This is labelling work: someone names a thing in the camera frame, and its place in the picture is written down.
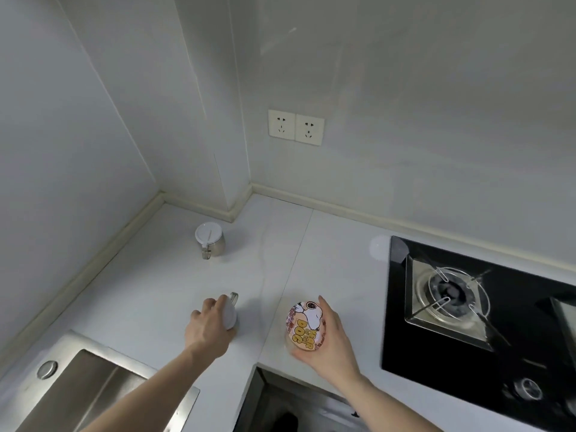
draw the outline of white lid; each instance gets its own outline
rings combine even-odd
[[[203,223],[198,226],[194,236],[202,245],[213,244],[222,236],[222,228],[216,223]]]

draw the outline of hand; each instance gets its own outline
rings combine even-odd
[[[322,296],[318,299],[322,308],[322,318],[326,321],[324,342],[313,352],[294,348],[292,356],[308,364],[320,377],[341,390],[342,385],[361,378],[362,375],[340,317]]]
[[[236,335],[235,328],[227,331],[222,322],[226,300],[228,297],[225,295],[221,295],[218,300],[213,298],[204,300],[202,312],[192,311],[190,322],[184,332],[185,349],[206,366],[226,353],[228,344]]]

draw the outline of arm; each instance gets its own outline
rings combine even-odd
[[[319,297],[326,321],[324,344],[315,352],[294,348],[292,355],[340,391],[372,432],[441,432],[421,415],[380,391],[364,377],[340,317]]]
[[[236,334],[222,324],[226,300],[204,300],[202,312],[193,311],[186,326],[184,351],[83,432],[162,432],[194,381],[226,353]]]

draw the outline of person's left hand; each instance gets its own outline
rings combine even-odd
[[[221,295],[218,300],[207,298],[202,305],[202,312],[192,311],[190,322],[184,332],[185,349],[193,356],[199,356],[209,365],[216,358],[224,355],[228,344],[236,335],[236,329],[227,331],[222,322],[222,312],[228,300]]]

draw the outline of baseboard trim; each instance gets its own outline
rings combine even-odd
[[[173,206],[181,207],[182,209],[197,212],[198,214],[207,215],[209,217],[227,221],[228,223],[234,223],[234,220],[236,220],[236,218],[238,218],[238,215],[240,215],[240,212],[246,205],[246,202],[250,198],[250,195],[252,195],[252,186],[248,185],[248,187],[244,190],[242,195],[238,198],[238,200],[236,200],[236,203],[234,203],[232,209],[230,209],[229,211],[224,211],[221,209],[206,206],[204,204],[196,203],[193,202],[192,200],[179,197],[169,192],[163,192],[162,195],[164,196],[164,201]]]
[[[421,225],[411,221],[397,220],[387,217],[378,217],[376,215],[365,214],[364,212],[358,212],[350,208],[339,206],[337,204],[321,202],[320,200],[312,199],[310,197],[304,197],[284,190],[266,187],[264,185],[260,185],[257,183],[252,183],[252,191],[255,194],[261,194],[268,197],[273,197],[275,199],[284,200],[285,202],[299,204],[300,206],[306,206],[312,209],[326,212],[328,214],[336,215],[338,217],[344,217],[356,220],[361,223],[383,227],[393,232],[398,232],[401,234],[407,234],[412,236],[414,234],[418,234],[420,236],[424,234],[429,237],[433,237],[435,239],[437,238],[447,239],[449,241],[457,242],[459,244],[465,244],[477,248],[486,249],[491,252],[496,252],[498,254],[504,254],[506,256],[513,256],[521,260],[536,262],[538,264],[544,264],[549,267],[560,268],[562,270],[576,272],[576,265],[570,264],[568,262],[558,261],[555,259],[547,258],[545,256],[541,256],[539,254],[525,252],[523,250],[515,249],[512,247],[482,241],[481,239],[475,239],[452,232],[446,232],[441,229],[436,229],[434,227]]]
[[[88,284],[116,256],[129,239],[152,218],[164,204],[164,195],[158,193],[65,285],[48,305],[0,351],[0,377],[36,342],[64,312]]]

